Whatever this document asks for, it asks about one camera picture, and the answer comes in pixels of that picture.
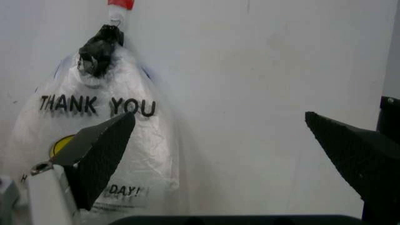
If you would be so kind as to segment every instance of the plastic bag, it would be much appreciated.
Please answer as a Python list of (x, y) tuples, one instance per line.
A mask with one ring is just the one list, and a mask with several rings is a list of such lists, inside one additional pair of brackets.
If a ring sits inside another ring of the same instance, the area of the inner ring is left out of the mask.
[(31, 167), (57, 154), (80, 129), (134, 111), (136, 126), (120, 164), (92, 210), (81, 212), (88, 223), (166, 214), (179, 186), (171, 113), (131, 52), (119, 44), (114, 48), (99, 77), (82, 71), (78, 52), (62, 60), (23, 107), (2, 159), (2, 172), (24, 189)]

